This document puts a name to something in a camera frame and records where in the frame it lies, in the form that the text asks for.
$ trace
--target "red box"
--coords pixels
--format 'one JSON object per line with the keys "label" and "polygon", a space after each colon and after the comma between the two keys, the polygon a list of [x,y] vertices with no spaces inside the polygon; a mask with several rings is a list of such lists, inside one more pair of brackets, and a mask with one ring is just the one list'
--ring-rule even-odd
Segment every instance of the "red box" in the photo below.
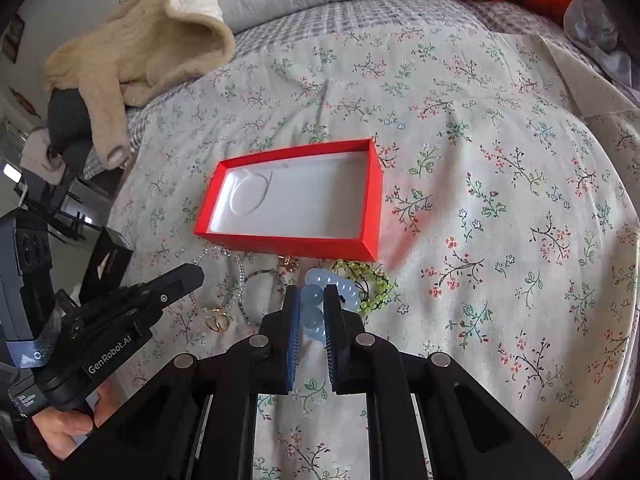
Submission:
{"label": "red box", "polygon": [[195,233],[233,251],[372,262],[381,206],[373,139],[309,144],[219,162]]}

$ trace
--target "black product box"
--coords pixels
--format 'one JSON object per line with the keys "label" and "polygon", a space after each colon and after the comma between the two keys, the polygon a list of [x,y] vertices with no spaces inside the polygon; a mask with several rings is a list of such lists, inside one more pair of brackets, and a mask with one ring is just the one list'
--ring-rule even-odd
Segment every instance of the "black product box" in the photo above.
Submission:
{"label": "black product box", "polygon": [[88,303],[117,289],[132,255],[133,249],[119,232],[103,228],[82,280],[80,303]]}

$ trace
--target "human hand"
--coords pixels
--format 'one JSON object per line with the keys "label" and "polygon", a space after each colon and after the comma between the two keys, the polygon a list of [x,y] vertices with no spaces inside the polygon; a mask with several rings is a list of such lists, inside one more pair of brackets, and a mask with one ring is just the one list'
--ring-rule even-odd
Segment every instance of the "human hand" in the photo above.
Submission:
{"label": "human hand", "polygon": [[86,435],[99,428],[119,407],[113,380],[107,379],[98,386],[99,397],[94,407],[94,420],[79,412],[59,412],[53,407],[46,408],[33,416],[36,425],[49,450],[60,460],[68,457],[77,447],[73,436]]}

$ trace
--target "silver screw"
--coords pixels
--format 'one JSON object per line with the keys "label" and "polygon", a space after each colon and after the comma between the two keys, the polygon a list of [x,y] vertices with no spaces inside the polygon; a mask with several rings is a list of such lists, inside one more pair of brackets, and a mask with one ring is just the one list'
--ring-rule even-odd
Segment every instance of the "silver screw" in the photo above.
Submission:
{"label": "silver screw", "polygon": [[269,338],[263,334],[252,335],[249,338],[249,344],[254,348],[262,348],[267,346],[267,343],[269,343]]}
{"label": "silver screw", "polygon": [[176,368],[189,368],[193,364],[193,356],[189,354],[180,354],[174,359]]}
{"label": "silver screw", "polygon": [[360,346],[371,346],[376,342],[376,336],[370,334],[369,332],[363,332],[362,334],[358,334],[356,336],[356,343]]}
{"label": "silver screw", "polygon": [[446,368],[451,364],[451,357],[444,352],[436,352],[431,355],[431,362],[441,368]]}

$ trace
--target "bed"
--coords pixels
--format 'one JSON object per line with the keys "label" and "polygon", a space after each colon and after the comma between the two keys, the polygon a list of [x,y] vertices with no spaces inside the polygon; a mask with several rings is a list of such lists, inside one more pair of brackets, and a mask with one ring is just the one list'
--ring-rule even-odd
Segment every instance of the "bed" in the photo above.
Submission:
{"label": "bed", "polygon": [[[109,223],[135,251],[127,283],[207,246],[193,229],[219,160],[373,137],[378,269],[393,286],[367,329],[401,351],[448,352],[574,478],[592,473],[637,400],[638,109],[559,27],[508,2],[327,4],[236,41],[230,65],[129,113],[138,161]],[[97,171],[94,158],[85,176]],[[278,264],[241,257],[247,272]],[[196,296],[214,306],[236,270],[202,265]],[[282,278],[330,265],[302,260]],[[279,289],[251,282],[249,314],[276,309]],[[177,353],[247,336],[236,314],[216,333],[188,298],[169,307],[118,372],[126,394]],[[292,395],[258,402],[255,479],[368,478],[366,403],[331,392],[322,344],[302,340]]]}

